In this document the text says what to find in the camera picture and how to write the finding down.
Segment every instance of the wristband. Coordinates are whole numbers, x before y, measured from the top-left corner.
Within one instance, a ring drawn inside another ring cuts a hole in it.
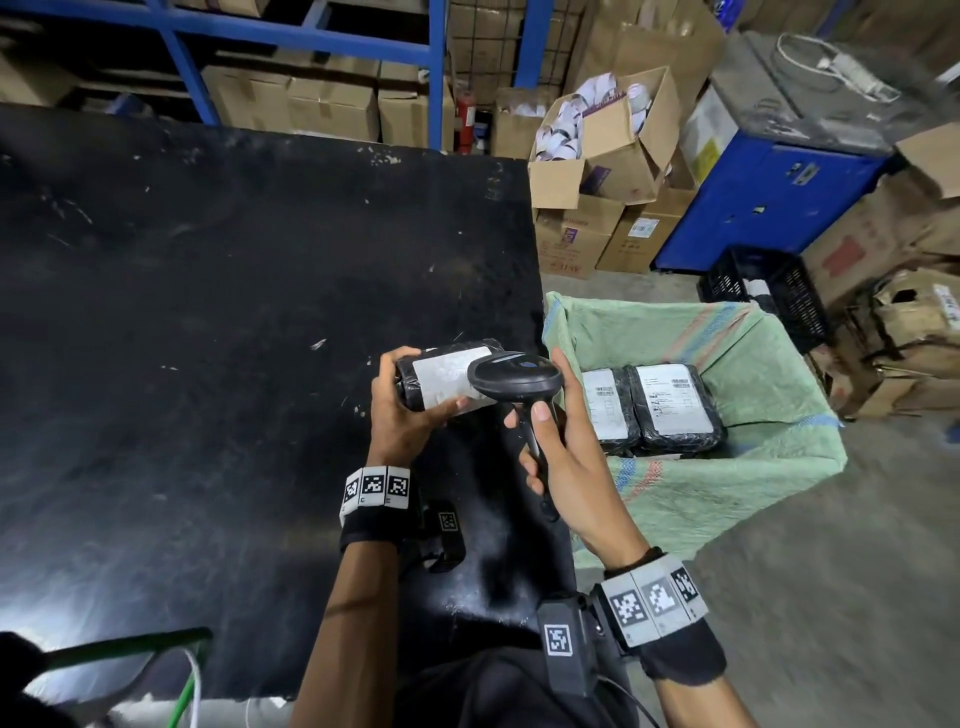
[[[651,679],[704,685],[726,670],[723,647],[704,621],[707,603],[676,556],[651,549],[593,593],[620,651],[638,657]]]
[[[413,534],[410,508],[413,483],[407,468],[385,465],[361,468],[347,478],[340,506],[340,550],[358,541],[386,541],[396,546]]]

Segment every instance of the black plastic-wrapped package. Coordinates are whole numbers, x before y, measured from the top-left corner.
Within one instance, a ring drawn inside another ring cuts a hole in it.
[[[408,409],[422,412],[451,397],[475,400],[467,412],[479,409],[493,400],[484,397],[467,382],[467,367],[474,359],[493,352],[502,352],[496,339],[450,344],[417,356],[404,356],[396,363],[396,392]]]
[[[655,364],[625,370],[644,452],[703,452],[726,439],[727,430],[696,367]]]
[[[630,377],[625,369],[584,372],[584,397],[590,422],[605,453],[622,454],[640,441],[640,425],[634,415]]]

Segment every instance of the bin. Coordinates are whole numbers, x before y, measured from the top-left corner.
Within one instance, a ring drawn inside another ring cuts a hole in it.
[[[577,377],[628,364],[693,364],[727,442],[687,460],[609,457],[651,544],[683,559],[762,508],[840,473],[842,425],[780,321],[755,303],[627,303],[546,295],[543,343]],[[598,567],[577,540],[578,568]]]

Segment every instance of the fire extinguisher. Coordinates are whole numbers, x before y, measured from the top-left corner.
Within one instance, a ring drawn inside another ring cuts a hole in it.
[[[460,91],[457,94],[457,124],[460,133],[457,152],[468,155],[473,149],[473,117],[476,116],[477,103],[472,91]]]

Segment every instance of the table surface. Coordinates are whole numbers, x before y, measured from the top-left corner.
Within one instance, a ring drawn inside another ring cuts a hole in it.
[[[294,694],[378,355],[538,345],[523,163],[10,106],[0,153],[0,629],[51,649],[208,626],[204,695]],[[418,463],[468,558],[404,580],[403,671],[536,644],[539,599],[573,588],[497,414]]]

